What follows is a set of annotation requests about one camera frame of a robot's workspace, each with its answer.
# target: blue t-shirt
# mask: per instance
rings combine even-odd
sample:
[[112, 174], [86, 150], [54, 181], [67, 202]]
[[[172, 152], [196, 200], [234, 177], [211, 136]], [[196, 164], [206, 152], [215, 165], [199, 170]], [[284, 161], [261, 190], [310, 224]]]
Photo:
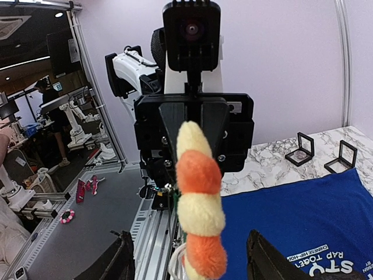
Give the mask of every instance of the blue t-shirt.
[[356, 169], [223, 197], [222, 203], [223, 280], [248, 279], [246, 242], [253, 229], [312, 277], [355, 271], [373, 280], [373, 197]]

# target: white marble surface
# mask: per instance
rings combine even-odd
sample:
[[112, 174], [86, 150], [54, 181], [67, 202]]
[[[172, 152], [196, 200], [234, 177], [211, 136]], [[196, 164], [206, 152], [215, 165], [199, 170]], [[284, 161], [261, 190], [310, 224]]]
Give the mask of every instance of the white marble surface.
[[324, 164], [338, 158], [339, 142], [345, 140], [358, 149], [356, 169], [361, 181], [373, 195], [373, 141], [354, 127], [338, 128], [310, 135], [315, 140], [315, 156], [297, 167], [285, 155], [298, 148], [298, 140], [285, 139], [255, 145], [249, 150], [241, 172], [223, 177], [221, 195], [258, 190], [330, 174]]

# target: screw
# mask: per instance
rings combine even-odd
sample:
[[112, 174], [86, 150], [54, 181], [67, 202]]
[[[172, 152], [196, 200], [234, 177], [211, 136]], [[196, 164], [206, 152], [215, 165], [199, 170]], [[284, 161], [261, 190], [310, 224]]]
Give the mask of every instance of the screw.
[[167, 141], [167, 138], [165, 137], [165, 136], [163, 136], [162, 137], [162, 144], [164, 145], [164, 146], [166, 146], [166, 145], [168, 145], [168, 141]]
[[168, 192], [170, 192], [170, 191], [173, 189], [173, 187], [172, 187], [172, 185], [171, 185], [170, 183], [167, 183], [166, 185], [164, 185], [164, 188], [165, 188]]
[[169, 167], [171, 167], [171, 166], [173, 165], [173, 163], [172, 163], [172, 161], [166, 159], [166, 160], [164, 161], [164, 165], [165, 165], [165, 167], [169, 168]]
[[217, 157], [217, 160], [219, 162], [223, 162], [223, 161], [225, 161], [225, 159], [226, 159], [226, 156], [224, 156], [224, 155], [220, 155], [220, 156]]

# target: monitor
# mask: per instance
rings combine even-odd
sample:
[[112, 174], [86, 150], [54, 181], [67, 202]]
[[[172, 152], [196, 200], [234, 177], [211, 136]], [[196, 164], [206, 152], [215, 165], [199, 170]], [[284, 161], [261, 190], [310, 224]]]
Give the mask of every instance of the monitor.
[[5, 105], [0, 107], [0, 118], [2, 120], [14, 115], [19, 111], [18, 106], [14, 100], [9, 101]]

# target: black camera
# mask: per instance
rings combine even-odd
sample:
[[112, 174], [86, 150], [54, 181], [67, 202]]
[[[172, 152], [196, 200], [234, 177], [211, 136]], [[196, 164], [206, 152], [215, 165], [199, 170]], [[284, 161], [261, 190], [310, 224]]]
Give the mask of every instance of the black camera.
[[212, 71], [219, 63], [220, 7], [210, 1], [174, 1], [164, 7], [167, 57], [174, 71]]

